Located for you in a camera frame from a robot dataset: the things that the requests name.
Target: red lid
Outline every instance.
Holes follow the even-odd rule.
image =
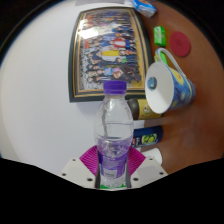
[[[189,54],[191,50],[191,43],[187,36],[181,32],[173,32],[170,37],[170,47],[174,54],[184,57]]]

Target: colorful cup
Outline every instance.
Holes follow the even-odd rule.
[[[161,52],[170,58],[177,71],[162,61]],[[190,104],[195,98],[193,83],[187,79],[169,51],[158,48],[156,57],[158,62],[149,67],[145,82],[146,98],[150,108],[161,114]]]

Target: mug handle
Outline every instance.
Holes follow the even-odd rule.
[[[162,62],[164,65],[166,65],[161,56],[160,53],[163,52],[164,54],[166,54],[168,56],[168,58],[172,61],[173,65],[175,66],[175,68],[177,69],[177,71],[186,78],[186,75],[183,73],[183,71],[181,70],[181,68],[179,67],[179,65],[177,64],[176,60],[174,59],[174,57],[172,56],[172,54],[170,54],[170,52],[168,50],[166,50],[165,48],[158,48],[156,50],[156,54],[158,55],[158,59],[159,62]]]

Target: white wall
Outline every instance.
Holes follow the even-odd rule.
[[[59,174],[70,158],[95,145],[93,122],[100,102],[69,102],[70,41],[80,11],[116,5],[121,6],[59,3],[15,40],[0,70],[3,158]],[[136,125],[143,127],[143,122]]]

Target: group photo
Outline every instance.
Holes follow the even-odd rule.
[[[89,38],[81,36],[79,43],[79,90],[103,89],[107,80],[125,81],[128,88],[142,81],[139,40],[130,13],[123,11],[99,10],[82,20],[79,32]]]

